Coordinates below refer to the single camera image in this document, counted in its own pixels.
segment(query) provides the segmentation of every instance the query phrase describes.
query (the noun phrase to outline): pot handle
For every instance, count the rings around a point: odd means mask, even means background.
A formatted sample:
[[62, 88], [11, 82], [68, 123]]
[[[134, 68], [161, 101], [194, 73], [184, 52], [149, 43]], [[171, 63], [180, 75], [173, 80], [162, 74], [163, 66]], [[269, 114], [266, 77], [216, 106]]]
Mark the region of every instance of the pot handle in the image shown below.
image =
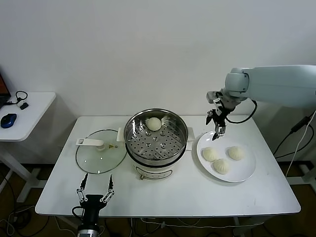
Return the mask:
[[192, 151], [192, 145], [193, 142], [195, 141], [196, 137], [194, 135], [194, 131], [192, 127], [188, 127], [188, 141], [187, 141], [187, 147], [186, 147], [186, 152]]
[[125, 142], [125, 140], [124, 140], [124, 129], [122, 127], [118, 128], [117, 142]]

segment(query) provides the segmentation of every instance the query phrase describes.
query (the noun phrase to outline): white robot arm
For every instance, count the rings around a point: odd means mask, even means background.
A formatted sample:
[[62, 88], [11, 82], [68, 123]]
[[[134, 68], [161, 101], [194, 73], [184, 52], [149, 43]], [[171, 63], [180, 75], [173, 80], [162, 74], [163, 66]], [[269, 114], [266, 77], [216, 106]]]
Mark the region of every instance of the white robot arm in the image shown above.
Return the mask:
[[294, 65], [233, 68], [221, 91], [209, 91], [206, 124], [215, 123], [213, 140], [225, 133], [226, 116], [247, 98], [296, 108], [316, 108], [316, 66]]

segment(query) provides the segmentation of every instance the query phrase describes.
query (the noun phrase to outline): white handle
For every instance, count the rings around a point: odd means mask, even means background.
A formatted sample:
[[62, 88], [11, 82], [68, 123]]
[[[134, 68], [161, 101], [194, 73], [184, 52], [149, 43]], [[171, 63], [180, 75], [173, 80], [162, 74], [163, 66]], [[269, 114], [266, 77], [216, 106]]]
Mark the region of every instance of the white handle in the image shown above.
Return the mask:
[[96, 147], [97, 150], [102, 151], [105, 149], [104, 141], [97, 139], [78, 138], [76, 146], [91, 146]]
[[117, 142], [125, 142], [125, 140], [124, 140], [124, 129], [121, 128], [121, 127], [118, 128]]
[[194, 131], [192, 127], [188, 127], [188, 141], [187, 142], [193, 142], [195, 141], [196, 137], [194, 135]]

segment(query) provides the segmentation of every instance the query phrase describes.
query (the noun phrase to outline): computer mouse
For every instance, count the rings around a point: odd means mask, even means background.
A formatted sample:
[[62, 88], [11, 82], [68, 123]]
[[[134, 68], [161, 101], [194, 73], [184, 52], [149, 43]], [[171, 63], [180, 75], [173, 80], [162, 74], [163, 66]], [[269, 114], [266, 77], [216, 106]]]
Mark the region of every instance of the computer mouse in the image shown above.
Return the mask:
[[2, 128], [9, 128], [14, 125], [14, 122], [16, 120], [17, 115], [16, 114], [7, 114], [2, 117], [0, 121], [0, 126]]

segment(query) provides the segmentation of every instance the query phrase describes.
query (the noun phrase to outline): steamed bun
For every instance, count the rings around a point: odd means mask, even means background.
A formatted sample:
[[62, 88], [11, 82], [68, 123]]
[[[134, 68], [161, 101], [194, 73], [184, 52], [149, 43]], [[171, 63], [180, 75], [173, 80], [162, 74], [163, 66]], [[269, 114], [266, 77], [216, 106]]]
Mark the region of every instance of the steamed bun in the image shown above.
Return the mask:
[[229, 171], [229, 163], [225, 159], [218, 159], [214, 161], [213, 167], [215, 171], [220, 174], [227, 174]]
[[235, 160], [241, 160], [244, 157], [243, 150], [240, 147], [230, 147], [228, 149], [228, 155]]
[[146, 121], [146, 126], [151, 131], [157, 131], [161, 128], [161, 121], [156, 117], [152, 117]]
[[204, 159], [209, 162], [213, 162], [218, 159], [217, 151], [212, 147], [204, 148], [202, 151]]

